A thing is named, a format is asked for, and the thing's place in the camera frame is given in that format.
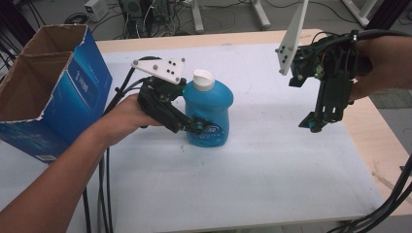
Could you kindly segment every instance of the human arm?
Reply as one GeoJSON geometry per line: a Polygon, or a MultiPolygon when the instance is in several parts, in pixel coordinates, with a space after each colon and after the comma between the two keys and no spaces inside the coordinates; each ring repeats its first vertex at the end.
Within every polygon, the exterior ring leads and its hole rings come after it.
{"type": "Polygon", "coordinates": [[[158,125],[128,96],[93,123],[0,213],[1,232],[65,232],[104,150],[143,125],[158,125]]]}
{"type": "Polygon", "coordinates": [[[370,59],[373,69],[356,77],[351,101],[383,89],[412,89],[412,37],[385,36],[360,41],[357,50],[370,59]]]}

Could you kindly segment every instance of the white bottle cap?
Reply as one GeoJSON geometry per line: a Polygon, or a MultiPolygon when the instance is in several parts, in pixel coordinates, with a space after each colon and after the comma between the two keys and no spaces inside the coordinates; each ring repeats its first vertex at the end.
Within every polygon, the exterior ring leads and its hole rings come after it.
{"type": "Polygon", "coordinates": [[[197,90],[208,91],[215,86],[215,79],[212,73],[207,70],[194,70],[193,85],[197,90]]]}

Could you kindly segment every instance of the human hand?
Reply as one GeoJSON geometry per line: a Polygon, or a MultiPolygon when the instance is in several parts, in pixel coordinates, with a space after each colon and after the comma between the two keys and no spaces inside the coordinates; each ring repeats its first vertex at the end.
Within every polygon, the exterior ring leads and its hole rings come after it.
{"type": "Polygon", "coordinates": [[[90,126],[96,135],[112,146],[141,126],[159,126],[160,123],[146,115],[137,103],[138,94],[132,94],[122,100],[108,114],[90,126]]]}
{"type": "Polygon", "coordinates": [[[412,38],[386,36],[360,41],[357,50],[370,59],[373,69],[355,77],[350,101],[383,89],[412,89],[412,38]]]}

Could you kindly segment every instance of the blue plastic bottle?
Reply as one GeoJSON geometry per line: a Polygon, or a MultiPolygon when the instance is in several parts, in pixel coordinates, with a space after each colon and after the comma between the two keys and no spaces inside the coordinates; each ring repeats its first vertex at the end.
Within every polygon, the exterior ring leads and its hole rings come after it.
{"type": "Polygon", "coordinates": [[[195,70],[193,81],[183,91],[186,115],[201,117],[213,124],[201,135],[187,133],[191,144],[202,148],[222,146],[229,134],[228,108],[233,103],[233,93],[206,70],[195,70]]]}

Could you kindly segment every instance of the white paper sheet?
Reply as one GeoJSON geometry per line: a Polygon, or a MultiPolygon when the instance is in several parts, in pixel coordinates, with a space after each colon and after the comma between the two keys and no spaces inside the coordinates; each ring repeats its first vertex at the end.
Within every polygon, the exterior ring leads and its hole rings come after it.
{"type": "MultiPolygon", "coordinates": [[[[111,186],[117,232],[216,229],[347,219],[375,210],[382,199],[342,123],[318,134],[297,125],[314,110],[319,82],[289,87],[278,73],[278,45],[145,50],[103,54],[121,86],[133,59],[185,58],[184,77],[211,71],[234,94],[230,133],[220,148],[192,146],[186,133],[164,127],[138,130],[111,150],[111,186]]],[[[147,77],[136,71],[132,80],[147,77]]],[[[109,100],[114,96],[112,91],[109,100]]],[[[183,110],[183,98],[174,105],[183,110]]],[[[3,153],[2,159],[10,159],[3,153]]],[[[1,176],[19,176],[20,163],[1,176]]],[[[28,175],[31,169],[21,173],[28,175]]],[[[95,190],[97,181],[89,184],[95,190]]],[[[1,194],[1,206],[7,198],[1,194]]],[[[92,202],[96,196],[89,197],[92,202]]],[[[85,229],[77,210],[69,232],[85,229]]]]}

